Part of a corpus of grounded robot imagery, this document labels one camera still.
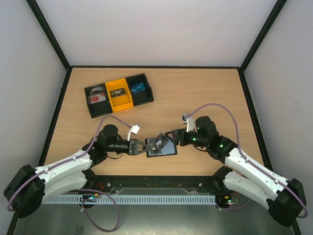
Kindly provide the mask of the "yellow bin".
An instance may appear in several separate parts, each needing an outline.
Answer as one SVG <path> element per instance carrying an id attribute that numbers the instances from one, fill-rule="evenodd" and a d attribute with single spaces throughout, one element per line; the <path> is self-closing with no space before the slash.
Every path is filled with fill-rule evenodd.
<path id="1" fill-rule="evenodd" d="M 132 95 L 126 78 L 120 78 L 105 83 L 110 105 L 114 113 L 134 106 Z"/>

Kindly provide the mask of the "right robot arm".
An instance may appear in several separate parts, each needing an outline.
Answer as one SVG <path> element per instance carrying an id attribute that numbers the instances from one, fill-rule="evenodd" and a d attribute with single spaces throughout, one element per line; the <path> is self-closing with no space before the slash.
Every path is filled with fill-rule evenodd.
<path id="1" fill-rule="evenodd" d="M 217 191 L 236 191 L 262 205 L 279 224 L 289 227 L 306 206 L 302 183 L 280 176 L 247 155 L 235 142 L 219 134 L 208 117 L 184 118 L 186 128 L 165 134 L 175 145 L 205 148 L 223 166 L 215 172 Z"/>

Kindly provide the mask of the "grey vip card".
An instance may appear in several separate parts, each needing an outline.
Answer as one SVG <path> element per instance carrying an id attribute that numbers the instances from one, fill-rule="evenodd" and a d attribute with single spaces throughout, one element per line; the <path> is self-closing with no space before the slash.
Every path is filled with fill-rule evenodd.
<path id="1" fill-rule="evenodd" d="M 163 133 L 160 133 L 152 142 L 151 147 L 153 148 L 153 152 L 155 154 L 160 154 L 161 150 L 168 143 L 168 139 L 165 137 Z"/>

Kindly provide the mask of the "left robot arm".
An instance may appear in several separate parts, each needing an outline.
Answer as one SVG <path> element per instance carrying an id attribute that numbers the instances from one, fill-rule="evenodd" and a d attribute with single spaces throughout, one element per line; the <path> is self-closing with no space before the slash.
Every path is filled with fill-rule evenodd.
<path id="1" fill-rule="evenodd" d="M 21 167 L 3 192 L 7 210 L 24 218 L 54 196 L 86 188 L 94 177 L 91 168 L 102 163 L 108 152 L 136 156 L 152 149 L 140 140 L 122 139 L 115 125 L 105 125 L 97 129 L 90 143 L 69 157 L 44 166 Z"/>

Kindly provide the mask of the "black card holder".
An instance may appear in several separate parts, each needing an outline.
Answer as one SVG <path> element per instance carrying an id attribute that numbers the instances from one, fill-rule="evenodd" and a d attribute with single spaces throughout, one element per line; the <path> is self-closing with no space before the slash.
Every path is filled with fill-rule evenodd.
<path id="1" fill-rule="evenodd" d="M 154 151 L 148 151 L 146 152 L 146 157 L 151 158 L 151 157 L 161 157 L 161 156 L 172 156 L 172 155 L 177 155 L 177 146 L 170 141 L 167 138 L 167 143 L 159 150 L 158 153 L 155 153 Z"/>

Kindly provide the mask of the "black bin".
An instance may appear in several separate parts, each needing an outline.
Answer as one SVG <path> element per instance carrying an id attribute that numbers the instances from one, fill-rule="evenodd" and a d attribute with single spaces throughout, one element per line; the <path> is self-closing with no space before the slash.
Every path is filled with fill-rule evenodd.
<path id="1" fill-rule="evenodd" d="M 84 88 L 91 118 L 113 113 L 105 83 Z"/>
<path id="2" fill-rule="evenodd" d="M 128 76 L 126 77 L 126 82 L 129 87 L 134 106 L 154 101 L 152 88 L 145 73 Z"/>

